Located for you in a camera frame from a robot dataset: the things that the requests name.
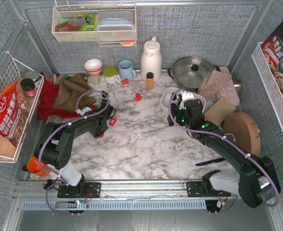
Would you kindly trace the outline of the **tan cardboard sheet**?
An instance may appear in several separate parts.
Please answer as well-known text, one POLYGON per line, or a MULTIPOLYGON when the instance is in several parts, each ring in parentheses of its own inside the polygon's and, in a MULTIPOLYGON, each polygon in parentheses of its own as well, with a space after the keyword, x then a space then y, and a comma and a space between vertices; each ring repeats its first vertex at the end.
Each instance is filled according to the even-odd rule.
POLYGON ((226 117, 235 111, 236 107, 225 97, 221 97, 209 110, 204 114, 207 121, 216 126, 220 126, 226 117))

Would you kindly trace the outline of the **white plastic storage basket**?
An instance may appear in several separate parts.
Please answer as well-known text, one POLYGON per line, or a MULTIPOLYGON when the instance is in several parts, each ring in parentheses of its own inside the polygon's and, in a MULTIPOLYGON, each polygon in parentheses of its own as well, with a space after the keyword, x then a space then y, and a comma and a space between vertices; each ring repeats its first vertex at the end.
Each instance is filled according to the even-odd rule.
MULTIPOLYGON (((178 93, 180 91, 177 92, 177 94, 172 98, 172 95, 177 90, 179 90, 179 89, 176 88, 176 87, 169 87, 169 88, 167 88, 164 91, 164 93, 163 93, 163 95, 161 97, 161 100, 160 100, 160 104, 161 104, 161 108, 162 108, 163 112, 165 112, 165 113, 169 112, 169 103, 170 103, 170 101, 172 101, 172 103, 177 103, 178 102, 178 99, 179 99, 178 93)), ((204 112, 205 105, 206 105, 206 100, 201 95, 198 95, 196 93, 193 93, 193 94, 194 94, 195 100, 200 100, 201 101, 201 104, 202 104, 202 107, 203 107, 202 112, 204 112)))

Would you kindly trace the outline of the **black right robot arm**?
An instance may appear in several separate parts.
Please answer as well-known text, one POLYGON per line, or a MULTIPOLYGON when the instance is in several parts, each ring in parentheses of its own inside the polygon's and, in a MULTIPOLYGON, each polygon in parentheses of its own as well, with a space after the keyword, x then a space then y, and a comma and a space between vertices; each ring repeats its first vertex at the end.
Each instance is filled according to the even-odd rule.
POLYGON ((257 157, 237 146, 212 122, 205 121, 200 100, 187 100, 183 106, 169 101, 168 122, 201 144, 216 151, 236 170, 239 178, 234 194, 251 208, 261 204, 276 207, 281 188, 274 164, 268 157, 257 157))

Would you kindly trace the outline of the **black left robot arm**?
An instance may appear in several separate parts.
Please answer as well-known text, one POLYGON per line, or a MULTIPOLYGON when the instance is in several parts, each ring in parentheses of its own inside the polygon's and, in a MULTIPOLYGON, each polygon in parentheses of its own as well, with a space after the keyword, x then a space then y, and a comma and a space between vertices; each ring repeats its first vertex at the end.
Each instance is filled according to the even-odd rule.
POLYGON ((34 156, 41 165, 49 167, 62 180, 57 188, 59 198, 98 198, 100 184, 91 185, 71 162, 74 139, 89 133, 97 139, 108 129, 107 122, 116 109, 102 99, 99 109, 87 112, 77 122, 49 122, 41 134, 34 156))

